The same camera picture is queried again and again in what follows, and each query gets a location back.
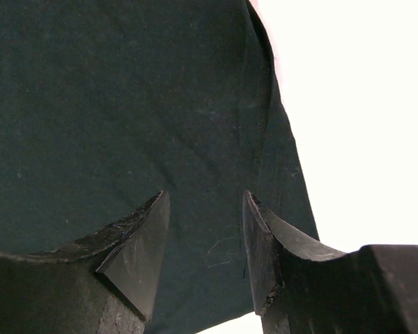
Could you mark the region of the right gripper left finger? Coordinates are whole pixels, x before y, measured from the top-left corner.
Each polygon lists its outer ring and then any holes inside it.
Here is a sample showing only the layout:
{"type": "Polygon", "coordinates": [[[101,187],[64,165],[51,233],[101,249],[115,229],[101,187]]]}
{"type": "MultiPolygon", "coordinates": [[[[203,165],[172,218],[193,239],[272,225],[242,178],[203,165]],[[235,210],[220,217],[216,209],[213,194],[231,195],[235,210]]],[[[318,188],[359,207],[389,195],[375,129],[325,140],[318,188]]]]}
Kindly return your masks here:
{"type": "Polygon", "coordinates": [[[162,191],[114,223],[50,252],[0,252],[0,333],[142,333],[169,228],[162,191]]]}

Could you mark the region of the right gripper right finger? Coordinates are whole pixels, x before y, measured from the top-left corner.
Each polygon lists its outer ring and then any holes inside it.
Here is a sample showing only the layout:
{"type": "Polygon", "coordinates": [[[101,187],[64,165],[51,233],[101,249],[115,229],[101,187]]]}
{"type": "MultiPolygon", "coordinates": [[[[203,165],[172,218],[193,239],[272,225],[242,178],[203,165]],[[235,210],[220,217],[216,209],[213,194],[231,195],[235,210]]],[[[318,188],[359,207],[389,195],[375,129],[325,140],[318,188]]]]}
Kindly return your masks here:
{"type": "Polygon", "coordinates": [[[264,333],[418,334],[418,245],[344,253],[283,221],[250,192],[243,225],[264,333]]]}

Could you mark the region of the black t shirt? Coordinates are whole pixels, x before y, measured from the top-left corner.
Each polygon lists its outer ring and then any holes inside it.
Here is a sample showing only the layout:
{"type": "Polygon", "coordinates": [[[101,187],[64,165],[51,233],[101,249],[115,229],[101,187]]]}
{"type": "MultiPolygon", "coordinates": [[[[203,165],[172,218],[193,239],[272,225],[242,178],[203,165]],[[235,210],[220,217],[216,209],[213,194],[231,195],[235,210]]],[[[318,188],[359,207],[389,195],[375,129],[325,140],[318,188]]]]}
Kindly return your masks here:
{"type": "Polygon", "coordinates": [[[272,59],[248,1],[0,1],[0,251],[51,251],[167,191],[147,332],[250,313],[243,193],[317,236],[272,59]]]}

